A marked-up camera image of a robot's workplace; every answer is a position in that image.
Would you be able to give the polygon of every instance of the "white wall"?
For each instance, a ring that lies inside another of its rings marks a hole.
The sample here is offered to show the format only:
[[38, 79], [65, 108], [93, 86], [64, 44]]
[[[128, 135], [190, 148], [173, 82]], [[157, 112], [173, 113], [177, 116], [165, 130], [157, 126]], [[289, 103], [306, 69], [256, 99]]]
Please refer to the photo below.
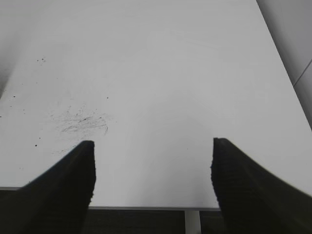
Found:
[[310, 126], [312, 126], [312, 1], [257, 0]]

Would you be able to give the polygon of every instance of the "smudge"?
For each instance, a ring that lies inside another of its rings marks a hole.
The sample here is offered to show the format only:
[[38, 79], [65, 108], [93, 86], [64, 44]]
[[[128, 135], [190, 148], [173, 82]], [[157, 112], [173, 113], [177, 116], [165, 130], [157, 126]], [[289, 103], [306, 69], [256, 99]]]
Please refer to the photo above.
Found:
[[99, 130], [104, 130], [105, 134], [108, 132], [107, 121], [112, 120], [113, 118], [107, 114], [85, 114], [82, 112], [82, 108], [78, 113], [70, 113], [71, 106], [68, 110], [55, 117], [51, 122], [56, 126], [55, 128], [59, 131], [59, 136], [63, 140], [86, 140]]

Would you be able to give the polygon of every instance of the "white desk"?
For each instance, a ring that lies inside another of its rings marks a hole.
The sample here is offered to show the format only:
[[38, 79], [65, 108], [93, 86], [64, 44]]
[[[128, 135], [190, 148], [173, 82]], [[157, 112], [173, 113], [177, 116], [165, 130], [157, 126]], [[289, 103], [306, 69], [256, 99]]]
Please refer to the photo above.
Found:
[[93, 140], [91, 206], [215, 208], [225, 137], [312, 194], [312, 132], [255, 0], [45, 1], [24, 25], [0, 186]]

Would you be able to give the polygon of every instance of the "white table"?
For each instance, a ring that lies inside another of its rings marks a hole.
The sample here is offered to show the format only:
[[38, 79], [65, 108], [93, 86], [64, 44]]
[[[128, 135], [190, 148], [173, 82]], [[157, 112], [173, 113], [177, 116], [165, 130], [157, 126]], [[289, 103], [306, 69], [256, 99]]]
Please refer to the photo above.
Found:
[[0, 99], [0, 186], [21, 187], [93, 140], [91, 206], [217, 208], [213, 138], [225, 137], [312, 194], [312, 132], [255, 0], [14, 11], [30, 9], [14, 24], [20, 50]]

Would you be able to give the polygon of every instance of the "table surface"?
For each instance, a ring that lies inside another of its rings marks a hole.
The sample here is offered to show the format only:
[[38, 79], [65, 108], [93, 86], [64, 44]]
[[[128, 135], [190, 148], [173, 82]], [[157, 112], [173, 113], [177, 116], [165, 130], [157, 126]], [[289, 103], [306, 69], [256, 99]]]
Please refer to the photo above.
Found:
[[0, 186], [93, 140], [91, 206], [217, 208], [225, 137], [312, 194], [312, 132], [255, 0], [1, 4]]

